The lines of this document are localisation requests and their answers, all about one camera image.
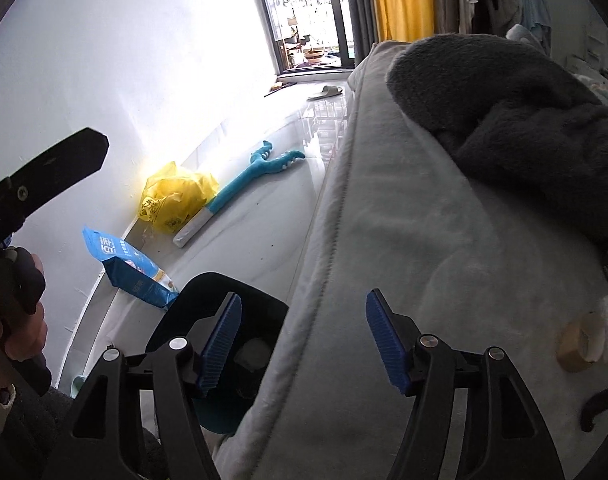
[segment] ribbed blue pad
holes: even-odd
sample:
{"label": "ribbed blue pad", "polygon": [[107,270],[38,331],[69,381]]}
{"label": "ribbed blue pad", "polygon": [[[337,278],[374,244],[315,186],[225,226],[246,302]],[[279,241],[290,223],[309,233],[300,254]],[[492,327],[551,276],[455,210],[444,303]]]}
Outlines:
{"label": "ribbed blue pad", "polygon": [[219,318],[201,354],[203,362],[197,386],[204,396],[217,386],[241,322],[242,300],[238,295],[234,295],[226,305],[224,314]]}
{"label": "ribbed blue pad", "polygon": [[386,367],[388,380],[402,394],[407,394],[411,380],[406,370],[406,352],[374,292],[366,296],[366,320]]}

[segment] bed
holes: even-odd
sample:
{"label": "bed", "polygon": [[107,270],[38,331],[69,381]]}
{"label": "bed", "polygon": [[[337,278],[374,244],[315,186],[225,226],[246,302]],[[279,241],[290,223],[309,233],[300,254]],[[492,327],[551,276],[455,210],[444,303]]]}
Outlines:
{"label": "bed", "polygon": [[[401,113],[385,74],[404,46],[379,44],[349,79],[347,136],[284,327],[253,407],[213,453],[225,479],[387,476],[413,399],[389,384],[370,335],[374,287],[452,348],[506,350],[567,478],[608,432],[608,412],[591,433],[578,424],[608,367],[568,374],[554,355],[564,325],[608,293],[597,250],[532,203],[469,181]],[[465,407],[456,395],[443,479],[455,476]]]}

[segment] dark gray plush blanket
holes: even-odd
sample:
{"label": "dark gray plush blanket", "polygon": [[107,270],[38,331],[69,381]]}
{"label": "dark gray plush blanket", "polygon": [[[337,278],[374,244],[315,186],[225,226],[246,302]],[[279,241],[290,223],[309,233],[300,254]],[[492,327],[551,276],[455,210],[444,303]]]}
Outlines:
{"label": "dark gray plush blanket", "polygon": [[386,82],[465,175],[608,238],[608,107],[561,66],[527,44],[444,34],[409,45]]}

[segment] white tile floor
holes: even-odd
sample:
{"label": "white tile floor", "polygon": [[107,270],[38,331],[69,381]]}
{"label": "white tile floor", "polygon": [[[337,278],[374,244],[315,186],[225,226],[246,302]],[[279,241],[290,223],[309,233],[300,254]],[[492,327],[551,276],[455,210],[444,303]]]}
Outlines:
{"label": "white tile floor", "polygon": [[[324,84],[344,94],[308,102]],[[143,253],[181,288],[194,276],[221,272],[288,303],[329,162],[341,147],[352,92],[344,82],[303,83],[263,99],[259,107],[218,127],[184,166],[211,170],[224,186],[265,139],[273,156],[302,150],[306,159],[283,173],[263,176],[216,215],[183,249],[171,237],[148,239]],[[113,344],[126,355],[143,352],[163,311],[118,291],[88,356],[88,373]]]}

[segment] snack bag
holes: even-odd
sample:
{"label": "snack bag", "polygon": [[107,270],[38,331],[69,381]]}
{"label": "snack bag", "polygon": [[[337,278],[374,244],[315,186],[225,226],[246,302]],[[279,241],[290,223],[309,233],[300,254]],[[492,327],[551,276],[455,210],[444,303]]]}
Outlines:
{"label": "snack bag", "polygon": [[82,234],[88,252],[104,264],[113,286],[165,310],[178,296],[168,275],[121,238],[88,227]]}
{"label": "snack bag", "polygon": [[169,162],[148,177],[139,217],[162,233],[179,231],[215,197],[219,184],[210,173],[189,171]]}

